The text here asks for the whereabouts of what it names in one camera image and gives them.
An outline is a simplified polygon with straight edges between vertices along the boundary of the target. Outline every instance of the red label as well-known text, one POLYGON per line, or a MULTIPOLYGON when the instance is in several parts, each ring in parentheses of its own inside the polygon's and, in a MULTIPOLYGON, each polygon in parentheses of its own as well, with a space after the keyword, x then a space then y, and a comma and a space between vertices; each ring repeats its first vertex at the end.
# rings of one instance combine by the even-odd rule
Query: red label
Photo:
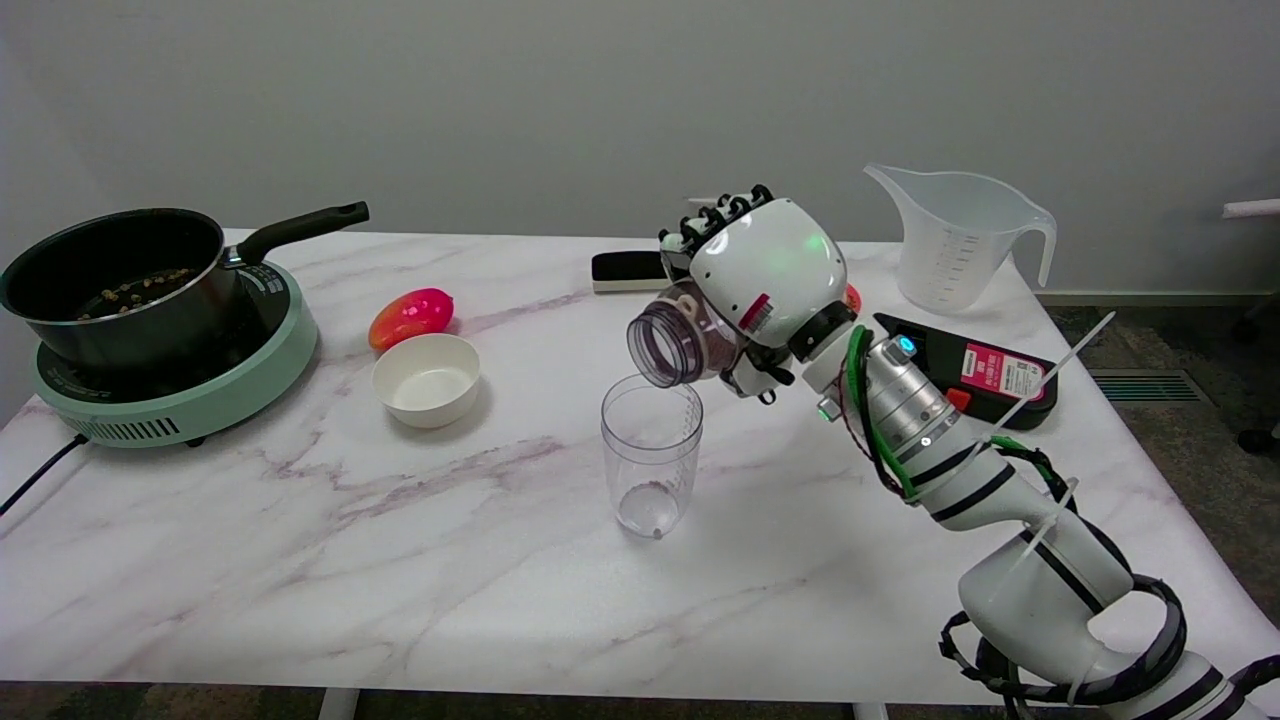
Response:
POLYGON ((760 296, 755 299, 755 302, 746 309, 746 313, 742 314, 742 319, 739 320, 737 327, 749 333, 754 333, 764 327, 764 323, 772 314, 773 305, 769 304, 769 296, 762 292, 760 296))
MULTIPOLYGON (((968 386, 1021 400, 1024 395, 1036 389, 1043 377, 1044 368, 1039 363, 974 342, 965 346, 960 382, 968 386)), ((1032 400, 1042 397, 1044 388, 1041 388, 1032 400)))

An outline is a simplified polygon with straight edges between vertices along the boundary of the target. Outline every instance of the measuring pitcher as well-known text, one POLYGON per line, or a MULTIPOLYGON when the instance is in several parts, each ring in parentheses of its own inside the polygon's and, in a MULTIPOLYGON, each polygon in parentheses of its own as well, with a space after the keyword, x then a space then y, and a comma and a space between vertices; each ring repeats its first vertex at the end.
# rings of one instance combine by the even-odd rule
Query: measuring pitcher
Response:
POLYGON ((1057 241, 1053 215, 1012 187, 974 173, 916 173, 869 163, 902 215, 897 287, 908 300, 947 314, 974 304, 1027 231, 1044 233, 1039 284, 1057 241))

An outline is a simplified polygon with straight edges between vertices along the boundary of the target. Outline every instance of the white marble tabletop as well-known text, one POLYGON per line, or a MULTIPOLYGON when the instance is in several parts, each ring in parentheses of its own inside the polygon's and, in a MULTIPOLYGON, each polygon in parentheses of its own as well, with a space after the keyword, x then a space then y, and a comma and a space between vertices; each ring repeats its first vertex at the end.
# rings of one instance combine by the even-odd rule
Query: white marble tabletop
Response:
MULTIPOLYGON (((703 383, 689 514, 660 542, 614 524, 599 401, 634 372, 623 328, 648 296, 593 295, 588 265, 650 245, 339 233, 274 252, 320 324, 314 372, 200 448, 79 448, 0 519, 0 679, 993 703, 937 634, 956 579, 1019 528, 954 534, 901 505, 805 389, 765 407, 703 383), (384 414, 365 345, 385 302, 426 286, 456 297, 485 375, 435 432, 384 414)), ((846 254, 867 313, 942 322, 899 295, 896 246, 846 254)), ((946 323, 1066 350, 1007 264, 946 323)), ((1084 369, 1061 383, 1024 441, 1179 593, 1188 647, 1225 673, 1280 650, 1084 369)), ((0 496, 70 434, 23 407, 0 496)), ((1093 629, 1139 650, 1161 616, 1130 596, 1093 629)), ((1280 693, 1253 700, 1280 714, 1280 693)))

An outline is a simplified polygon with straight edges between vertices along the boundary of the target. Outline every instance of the saucepan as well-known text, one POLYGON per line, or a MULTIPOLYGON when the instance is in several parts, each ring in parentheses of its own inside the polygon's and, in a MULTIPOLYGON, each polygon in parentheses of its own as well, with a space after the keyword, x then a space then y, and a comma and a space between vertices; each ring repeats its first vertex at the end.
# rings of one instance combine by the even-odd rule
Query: saucepan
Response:
POLYGON ((116 213, 19 255, 0 275, 0 305, 77 366, 145 370, 216 342, 243 295, 237 268, 367 219, 364 202, 326 208, 224 247, 223 228, 192 210, 116 213))

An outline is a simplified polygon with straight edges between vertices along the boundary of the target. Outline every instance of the white bowl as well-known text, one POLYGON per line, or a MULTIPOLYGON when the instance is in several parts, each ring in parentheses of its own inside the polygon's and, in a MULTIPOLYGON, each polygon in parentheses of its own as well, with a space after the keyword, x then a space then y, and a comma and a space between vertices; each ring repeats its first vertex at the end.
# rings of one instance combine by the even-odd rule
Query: white bowl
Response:
POLYGON ((476 401, 480 354, 458 336, 434 333, 401 341, 374 365, 374 395, 397 420, 440 428, 476 401))

